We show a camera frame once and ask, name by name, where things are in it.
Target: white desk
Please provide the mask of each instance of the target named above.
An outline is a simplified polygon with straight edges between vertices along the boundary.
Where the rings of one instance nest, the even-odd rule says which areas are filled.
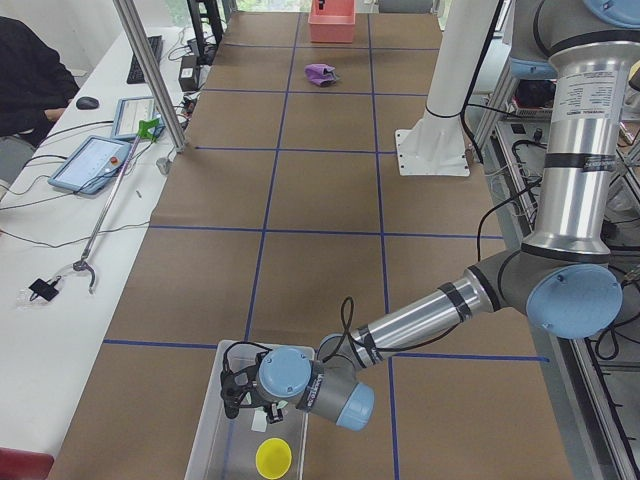
[[[164,38],[161,71],[172,100],[179,102],[180,62],[167,53],[180,34],[178,28],[149,29]],[[97,110],[79,111],[72,103],[53,132],[84,123],[112,120],[118,99],[150,95],[146,84],[127,85],[131,49],[124,35],[113,44],[77,97],[100,100]],[[88,127],[46,141],[36,154],[69,155],[87,135],[109,136],[111,125]],[[141,144],[138,151],[146,144]],[[155,161],[173,151],[165,133],[125,177],[103,229],[138,224],[149,219],[165,177]],[[51,175],[55,158],[34,160],[14,183],[26,189],[38,175]],[[91,234],[111,184],[95,197],[67,196],[35,206],[0,211],[7,232],[58,244]],[[7,193],[0,208],[60,194],[41,179],[26,195]],[[48,280],[58,269],[80,258],[86,242],[59,249],[34,246],[0,234],[0,446],[57,455],[104,334],[118,303],[146,228],[101,236],[89,263],[98,275],[94,295],[89,279],[67,277],[61,293],[48,305],[20,307],[18,297],[38,277]]]

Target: reacher grabber tool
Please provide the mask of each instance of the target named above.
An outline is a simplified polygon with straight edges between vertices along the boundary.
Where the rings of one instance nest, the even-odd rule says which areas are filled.
[[[118,189],[120,188],[122,179],[124,178],[126,171],[129,168],[129,165],[131,164],[131,161],[134,158],[134,155],[136,153],[136,150],[138,149],[138,144],[140,143],[140,140],[142,140],[143,138],[146,138],[151,140],[152,142],[155,141],[156,137],[152,132],[155,131],[155,128],[159,125],[159,123],[160,123],[159,118],[155,118],[149,121],[142,121],[142,120],[140,121],[140,124],[138,127],[138,133],[136,135],[136,138],[133,141],[133,145],[131,147],[131,150],[129,151],[129,155],[127,155],[127,158],[125,159],[125,161],[122,163],[120,167],[120,171],[118,172],[118,176],[116,177],[116,182],[113,184],[113,187],[111,188],[111,192],[109,193],[109,198],[107,198],[107,202],[102,208],[100,217],[98,217],[98,221],[96,222],[96,225],[93,228],[93,232],[91,233],[91,236],[87,241],[87,245],[84,247],[84,250],[82,251],[80,260],[73,263],[73,270],[75,272],[88,271],[91,274],[91,281],[89,282],[89,293],[91,294],[93,294],[93,287],[95,286],[95,283],[96,283],[96,272],[91,267],[91,265],[89,265],[89,263],[87,262],[87,258],[89,258],[89,255],[91,254],[91,249],[93,248],[93,244],[95,243],[96,238],[100,233],[100,228],[102,227],[104,219],[109,213],[111,204],[113,203],[113,200],[116,198],[116,194],[118,193]]]

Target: computer mouse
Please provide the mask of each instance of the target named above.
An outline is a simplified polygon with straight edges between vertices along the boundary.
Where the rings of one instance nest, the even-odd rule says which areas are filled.
[[[100,102],[97,98],[93,97],[80,97],[76,100],[76,107],[78,110],[94,110],[100,106]]]

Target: green object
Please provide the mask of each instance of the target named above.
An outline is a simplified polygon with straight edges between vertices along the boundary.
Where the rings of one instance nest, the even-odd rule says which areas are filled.
[[[138,137],[146,138],[155,142],[158,137],[156,137],[153,132],[160,125],[160,119],[154,118],[153,120],[140,120],[138,123]]]

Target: purple cloth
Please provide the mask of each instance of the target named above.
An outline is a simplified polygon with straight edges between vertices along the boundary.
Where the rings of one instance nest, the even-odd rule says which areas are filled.
[[[335,74],[335,67],[324,63],[312,63],[304,67],[304,74],[307,79],[319,87],[326,87],[335,83],[338,76]]]

